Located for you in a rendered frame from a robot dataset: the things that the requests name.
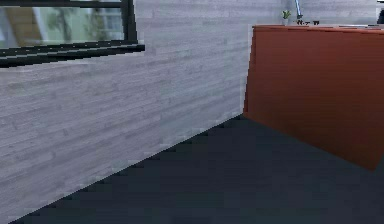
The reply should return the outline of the black framed window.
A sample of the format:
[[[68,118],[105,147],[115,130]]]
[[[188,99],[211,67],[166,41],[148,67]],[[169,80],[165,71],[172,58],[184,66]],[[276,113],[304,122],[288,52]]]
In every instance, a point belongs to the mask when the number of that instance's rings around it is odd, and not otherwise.
[[[0,0],[0,68],[144,49],[133,0]]]

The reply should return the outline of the grey desk lamp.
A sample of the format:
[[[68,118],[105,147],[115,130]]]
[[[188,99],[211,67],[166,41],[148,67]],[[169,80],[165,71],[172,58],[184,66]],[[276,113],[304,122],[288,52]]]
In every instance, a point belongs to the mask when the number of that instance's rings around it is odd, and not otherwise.
[[[295,2],[295,8],[296,8],[296,24],[297,25],[312,24],[314,26],[317,26],[320,24],[319,20],[313,20],[313,21],[305,20],[304,15],[302,14],[302,11],[301,11],[300,0],[294,0],[294,2]]]

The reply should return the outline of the red-brown wooden cabinet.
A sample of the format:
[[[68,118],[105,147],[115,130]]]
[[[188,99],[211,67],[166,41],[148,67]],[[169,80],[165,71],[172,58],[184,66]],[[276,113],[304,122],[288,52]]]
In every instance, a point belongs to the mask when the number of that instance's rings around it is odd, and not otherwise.
[[[254,26],[243,114],[375,169],[384,157],[384,30]]]

